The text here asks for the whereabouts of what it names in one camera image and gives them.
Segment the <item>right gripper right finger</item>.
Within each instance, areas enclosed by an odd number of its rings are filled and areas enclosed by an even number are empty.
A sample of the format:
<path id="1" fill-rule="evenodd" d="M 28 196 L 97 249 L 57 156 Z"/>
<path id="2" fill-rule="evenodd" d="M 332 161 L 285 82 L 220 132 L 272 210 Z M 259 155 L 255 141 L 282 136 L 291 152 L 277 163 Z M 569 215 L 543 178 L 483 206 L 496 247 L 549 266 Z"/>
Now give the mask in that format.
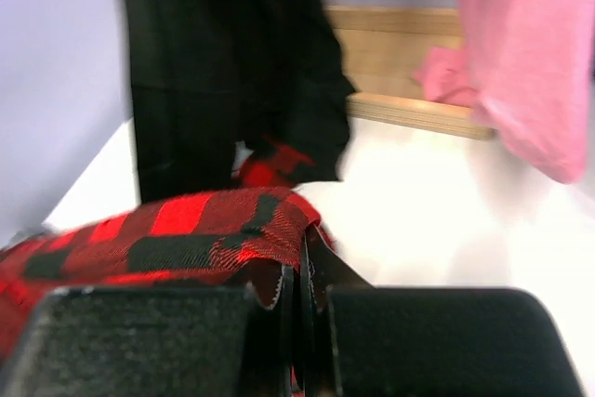
<path id="1" fill-rule="evenodd" d="M 300 251 L 307 396 L 580 396 L 547 310 L 514 288 L 375 287 L 321 229 Z"/>

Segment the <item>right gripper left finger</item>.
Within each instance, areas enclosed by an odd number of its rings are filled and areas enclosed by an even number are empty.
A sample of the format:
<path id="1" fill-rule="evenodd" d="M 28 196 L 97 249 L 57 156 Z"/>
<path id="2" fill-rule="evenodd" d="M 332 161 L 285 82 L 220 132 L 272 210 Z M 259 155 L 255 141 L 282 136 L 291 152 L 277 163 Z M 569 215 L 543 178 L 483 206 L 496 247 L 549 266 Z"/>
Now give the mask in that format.
<path id="1" fill-rule="evenodd" d="M 288 340 L 249 288 L 61 287 L 1 370 L 5 396 L 287 396 Z"/>

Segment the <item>red black plaid shirt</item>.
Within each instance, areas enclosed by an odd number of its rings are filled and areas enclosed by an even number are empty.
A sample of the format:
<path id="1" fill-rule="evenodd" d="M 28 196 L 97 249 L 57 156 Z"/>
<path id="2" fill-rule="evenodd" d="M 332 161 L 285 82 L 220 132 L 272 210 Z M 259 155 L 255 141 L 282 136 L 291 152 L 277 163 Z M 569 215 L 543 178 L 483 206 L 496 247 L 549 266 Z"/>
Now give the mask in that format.
<path id="1" fill-rule="evenodd" d="M 37 302 L 60 286 L 220 285 L 261 259 L 298 268 L 305 236 L 332 244 L 319 212 L 294 192 L 313 160 L 269 140 L 234 175 L 236 187 L 198 192 L 1 252 L 1 354 L 7 357 Z"/>

